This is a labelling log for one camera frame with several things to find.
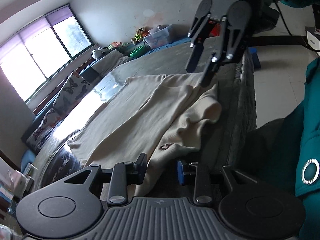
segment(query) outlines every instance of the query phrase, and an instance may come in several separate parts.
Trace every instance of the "round pad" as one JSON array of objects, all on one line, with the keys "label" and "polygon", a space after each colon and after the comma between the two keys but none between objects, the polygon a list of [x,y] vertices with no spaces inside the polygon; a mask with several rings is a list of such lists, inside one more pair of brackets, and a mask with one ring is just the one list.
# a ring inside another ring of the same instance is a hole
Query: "round pad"
[{"label": "round pad", "polygon": [[249,22],[251,14],[252,10],[250,4],[241,0],[230,6],[227,13],[227,19],[233,28],[243,29]]},{"label": "round pad", "polygon": [[252,239],[286,239],[299,232],[305,219],[300,200],[259,185],[240,188],[219,204],[219,215],[229,228]]},{"label": "round pad", "polygon": [[42,201],[39,212],[49,218],[61,218],[71,214],[76,208],[76,203],[67,197],[51,197]]},{"label": "round pad", "polygon": [[206,16],[211,9],[212,0],[202,0],[196,11],[196,17]]},{"label": "round pad", "polygon": [[62,181],[44,187],[23,198],[16,210],[23,231],[44,239],[79,235],[100,218],[100,200],[83,185]]}]

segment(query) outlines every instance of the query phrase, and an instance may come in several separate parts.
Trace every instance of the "blue mattress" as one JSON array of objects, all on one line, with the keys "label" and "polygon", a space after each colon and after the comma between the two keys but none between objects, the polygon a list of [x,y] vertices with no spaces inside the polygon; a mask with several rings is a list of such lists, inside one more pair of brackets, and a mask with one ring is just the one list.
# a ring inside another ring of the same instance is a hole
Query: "blue mattress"
[{"label": "blue mattress", "polygon": [[191,39],[190,38],[183,38],[181,40],[178,40],[178,41],[175,41],[175,42],[171,42],[167,45],[163,45],[159,48],[156,48],[156,49],[153,49],[153,50],[150,50],[149,52],[147,52],[145,55],[148,55],[148,54],[151,54],[153,52],[156,52],[156,51],[160,51],[160,50],[163,50],[163,49],[167,49],[167,48],[170,48],[170,47],[173,47],[173,46],[176,46],[176,45],[180,45],[180,44],[183,44],[183,43],[187,43],[187,42],[190,42]]}]

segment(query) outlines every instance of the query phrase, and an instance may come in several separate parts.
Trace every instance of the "plush bear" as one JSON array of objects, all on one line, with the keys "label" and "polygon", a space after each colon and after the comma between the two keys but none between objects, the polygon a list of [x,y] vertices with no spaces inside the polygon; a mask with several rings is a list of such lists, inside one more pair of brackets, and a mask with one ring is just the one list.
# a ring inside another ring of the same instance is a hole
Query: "plush bear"
[{"label": "plush bear", "polygon": [[146,31],[145,27],[142,27],[136,31],[134,38],[131,38],[131,41],[134,45],[137,45],[138,42],[141,42],[144,37],[148,36],[150,33]]}]

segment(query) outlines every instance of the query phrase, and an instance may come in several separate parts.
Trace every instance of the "tiled floor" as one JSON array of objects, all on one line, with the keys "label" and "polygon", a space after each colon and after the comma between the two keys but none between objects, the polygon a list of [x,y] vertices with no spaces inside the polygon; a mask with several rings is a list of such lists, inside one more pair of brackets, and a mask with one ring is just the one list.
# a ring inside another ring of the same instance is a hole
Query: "tiled floor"
[{"label": "tiled floor", "polygon": [[316,54],[302,46],[257,47],[261,69],[254,72],[257,128],[286,117],[304,98],[305,71]]}]

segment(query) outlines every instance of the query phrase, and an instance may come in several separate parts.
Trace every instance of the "window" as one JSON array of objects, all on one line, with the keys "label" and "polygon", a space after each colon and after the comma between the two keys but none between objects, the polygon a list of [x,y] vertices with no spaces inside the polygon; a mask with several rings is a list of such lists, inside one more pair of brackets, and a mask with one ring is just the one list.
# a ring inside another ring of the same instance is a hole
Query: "window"
[{"label": "window", "polygon": [[27,25],[0,47],[0,67],[24,101],[92,46],[69,6]]}]

